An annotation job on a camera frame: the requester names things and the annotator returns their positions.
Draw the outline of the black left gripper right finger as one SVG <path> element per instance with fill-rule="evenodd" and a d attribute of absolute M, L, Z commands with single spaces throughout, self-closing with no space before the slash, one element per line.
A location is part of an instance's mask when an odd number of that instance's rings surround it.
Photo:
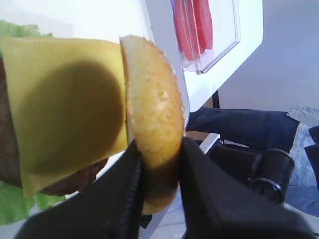
<path fill-rule="evenodd" d="M 189 239 L 313 239 L 301 215 L 256 195 L 195 141 L 181 145 L 180 191 Z"/>

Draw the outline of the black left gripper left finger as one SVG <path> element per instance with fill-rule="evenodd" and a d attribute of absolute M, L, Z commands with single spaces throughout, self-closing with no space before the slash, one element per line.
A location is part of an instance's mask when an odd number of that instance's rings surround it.
<path fill-rule="evenodd" d="M 133 141 L 98 180 L 29 218 L 16 238 L 136 239 L 142 207 L 142 157 Z"/>

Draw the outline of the black robot arm joint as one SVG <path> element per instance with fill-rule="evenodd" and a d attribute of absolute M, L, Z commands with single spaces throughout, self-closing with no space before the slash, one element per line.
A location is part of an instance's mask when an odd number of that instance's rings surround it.
<path fill-rule="evenodd" d="M 280 205 L 284 202 L 295 162 L 281 149 L 260 151 L 217 143 L 209 157 L 224 172 L 256 194 Z"/>

